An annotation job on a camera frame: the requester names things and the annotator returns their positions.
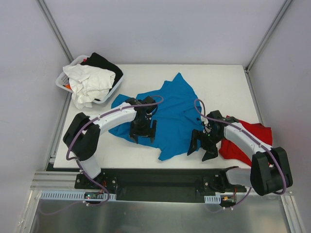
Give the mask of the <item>red t-shirt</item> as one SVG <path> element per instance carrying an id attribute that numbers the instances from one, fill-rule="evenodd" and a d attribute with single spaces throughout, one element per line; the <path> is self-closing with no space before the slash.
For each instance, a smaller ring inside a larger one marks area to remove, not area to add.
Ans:
<path id="1" fill-rule="evenodd" d="M 224 127 L 224 139 L 219 149 L 224 159 L 236 159 L 251 166 L 252 156 L 257 152 L 265 152 L 262 147 L 269 150 L 273 147 L 271 128 L 242 120 L 233 121 L 232 124 L 235 127 L 227 124 Z"/>

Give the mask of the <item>blue t-shirt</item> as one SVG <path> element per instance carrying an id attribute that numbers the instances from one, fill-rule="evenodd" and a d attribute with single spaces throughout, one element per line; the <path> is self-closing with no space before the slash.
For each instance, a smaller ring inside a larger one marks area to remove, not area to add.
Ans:
<path id="1" fill-rule="evenodd" d="M 165 161 L 176 155 L 187 153 L 190 147 L 192 130 L 203 130 L 201 116 L 202 108 L 193 88 L 178 73 L 172 81 L 165 81 L 159 90 L 137 94 L 137 99 L 156 96 L 155 100 L 164 101 L 152 119 L 157 121 L 154 142 L 149 138 L 139 137 L 138 143 L 161 150 L 159 160 Z"/>

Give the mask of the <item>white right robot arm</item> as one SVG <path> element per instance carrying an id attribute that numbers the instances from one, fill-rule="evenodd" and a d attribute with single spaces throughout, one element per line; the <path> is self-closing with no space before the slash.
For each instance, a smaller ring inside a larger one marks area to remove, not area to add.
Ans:
<path id="1" fill-rule="evenodd" d="M 212 111 L 205 116 L 210 131 L 192 130 L 190 147 L 192 154 L 199 148 L 205 150 L 203 161 L 218 156 L 217 143 L 227 139 L 251 159 L 250 168 L 232 166 L 222 169 L 219 188 L 225 192 L 236 185 L 250 187 L 264 196 L 270 193 L 282 195 L 293 185 L 291 169 L 285 149 L 274 148 L 250 133 L 236 118 L 223 117 L 220 111 Z"/>

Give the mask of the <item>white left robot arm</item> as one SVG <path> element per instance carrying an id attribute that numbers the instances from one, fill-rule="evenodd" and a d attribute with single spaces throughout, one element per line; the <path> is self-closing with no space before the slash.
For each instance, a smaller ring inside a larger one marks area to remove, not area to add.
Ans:
<path id="1" fill-rule="evenodd" d="M 85 173 L 86 183 L 93 189 L 103 183 L 101 168 L 96 160 L 96 151 L 100 136 L 124 123 L 130 124 L 129 138 L 138 143 L 139 137 L 149 138 L 151 142 L 156 136 L 156 113 L 159 102 L 147 96 L 143 100 L 129 98 L 117 107 L 95 116 L 78 113 L 67 129 L 63 142 L 68 148 L 66 159 L 75 160 Z"/>

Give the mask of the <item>white t-shirt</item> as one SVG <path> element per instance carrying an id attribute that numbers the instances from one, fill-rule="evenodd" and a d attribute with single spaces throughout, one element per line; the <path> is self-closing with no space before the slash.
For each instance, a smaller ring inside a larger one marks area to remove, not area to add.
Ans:
<path id="1" fill-rule="evenodd" d="M 67 65 L 63 72 L 69 78 L 71 98 L 78 109 L 91 108 L 95 99 L 104 98 L 116 77 L 113 71 L 81 64 Z"/>

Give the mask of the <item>black t-shirt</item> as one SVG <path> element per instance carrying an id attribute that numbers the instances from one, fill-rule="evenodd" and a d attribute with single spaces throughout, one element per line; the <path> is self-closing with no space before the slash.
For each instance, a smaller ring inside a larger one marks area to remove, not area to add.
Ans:
<path id="1" fill-rule="evenodd" d="M 111 63 L 110 61 L 108 61 L 107 59 L 105 59 L 104 57 L 95 52 L 93 52 L 90 57 L 84 59 L 81 65 L 88 65 L 102 69 L 107 69 L 113 71 L 116 74 L 116 77 L 112 84 L 112 88 L 109 90 L 108 94 L 102 99 L 94 100 L 94 102 L 97 104 L 104 103 L 106 100 L 108 100 L 111 97 L 111 95 L 119 88 L 120 84 L 123 81 L 123 72 L 121 71 L 121 69 L 117 65 Z"/>

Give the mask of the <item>black robot base mount plate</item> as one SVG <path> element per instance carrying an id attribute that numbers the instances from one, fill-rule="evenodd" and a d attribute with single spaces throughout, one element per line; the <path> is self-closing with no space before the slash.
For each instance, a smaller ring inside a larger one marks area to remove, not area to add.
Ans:
<path id="1" fill-rule="evenodd" d="M 95 181 L 122 201 L 203 203 L 216 193 L 244 193 L 232 185 L 222 169 L 102 169 Z"/>

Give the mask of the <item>aluminium table edge rail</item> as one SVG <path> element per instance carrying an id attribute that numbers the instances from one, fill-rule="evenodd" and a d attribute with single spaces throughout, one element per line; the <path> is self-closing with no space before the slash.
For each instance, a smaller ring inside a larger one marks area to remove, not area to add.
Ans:
<path id="1" fill-rule="evenodd" d="M 93 183 L 80 172 L 61 172 L 61 171 L 44 171 L 36 172 L 31 184 L 31 189 L 41 190 L 61 190 L 61 191 L 84 191 L 97 192 L 102 189 L 108 190 L 98 182 Z"/>

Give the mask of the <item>aluminium frame post right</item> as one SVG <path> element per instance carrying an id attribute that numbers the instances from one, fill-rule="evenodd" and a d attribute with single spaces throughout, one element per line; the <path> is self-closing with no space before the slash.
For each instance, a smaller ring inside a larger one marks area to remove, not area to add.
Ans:
<path id="1" fill-rule="evenodd" d="M 269 28 L 267 29 L 266 33 L 264 34 L 262 40 L 260 41 L 258 47 L 256 48 L 254 54 L 252 55 L 250 61 L 246 65 L 244 71 L 245 73 L 249 73 L 253 65 L 255 64 L 256 60 L 259 58 L 260 54 L 262 53 L 263 49 L 265 48 L 266 44 L 268 43 L 269 39 L 275 32 L 278 25 L 281 23 L 282 19 L 284 18 L 285 14 L 287 13 L 288 9 L 292 5 L 293 0 L 285 0 L 280 9 L 278 10 L 276 16 L 274 17 L 272 23 L 270 24 Z"/>

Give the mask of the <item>aluminium frame post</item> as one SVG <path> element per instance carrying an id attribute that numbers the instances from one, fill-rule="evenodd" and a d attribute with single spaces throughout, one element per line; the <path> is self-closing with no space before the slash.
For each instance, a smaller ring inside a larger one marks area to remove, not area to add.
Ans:
<path id="1" fill-rule="evenodd" d="M 265 48 L 266 44 L 268 43 L 269 39 L 275 32 L 278 25 L 281 23 L 282 19 L 284 18 L 285 14 L 287 13 L 288 9 L 292 5 L 293 0 L 285 0 L 280 9 L 278 10 L 276 16 L 274 17 L 272 23 L 270 24 L 269 28 L 267 29 L 266 33 L 264 34 L 262 40 L 260 41 L 258 47 L 256 48 L 254 54 L 252 55 L 250 61 L 246 65 L 244 71 L 245 73 L 249 73 L 253 65 L 255 64 L 256 60 L 259 58 L 260 54 L 262 53 L 263 49 Z"/>
<path id="2" fill-rule="evenodd" d="M 73 58 L 64 38 L 62 36 L 62 33 L 61 33 L 61 31 L 60 31 L 60 29 L 59 29 L 59 27 L 58 27 L 58 25 L 57 25 L 57 23 L 53 17 L 51 11 L 49 10 L 49 7 L 48 7 L 46 1 L 45 0 L 36 0 L 36 2 L 38 4 L 40 10 L 42 11 L 47 23 L 49 24 L 53 34 L 55 35 L 64 55 L 66 56 L 66 58 L 69 62 L 72 62 L 74 60 L 74 58 Z"/>

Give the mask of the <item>aluminium frame post left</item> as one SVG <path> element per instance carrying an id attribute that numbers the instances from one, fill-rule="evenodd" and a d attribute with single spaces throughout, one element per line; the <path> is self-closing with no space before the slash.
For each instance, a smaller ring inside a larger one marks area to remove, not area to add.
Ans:
<path id="1" fill-rule="evenodd" d="M 58 25 L 57 25 L 57 23 L 53 17 L 51 11 L 49 10 L 49 7 L 48 7 L 46 1 L 45 0 L 36 0 L 36 2 L 38 4 L 40 10 L 42 11 L 47 23 L 49 24 L 53 34 L 55 35 L 64 55 L 66 56 L 66 58 L 69 62 L 72 62 L 74 60 L 74 58 L 73 58 L 64 38 L 62 36 L 62 33 L 61 33 L 61 31 L 60 31 L 60 29 L 59 29 L 59 27 L 58 27 Z"/>

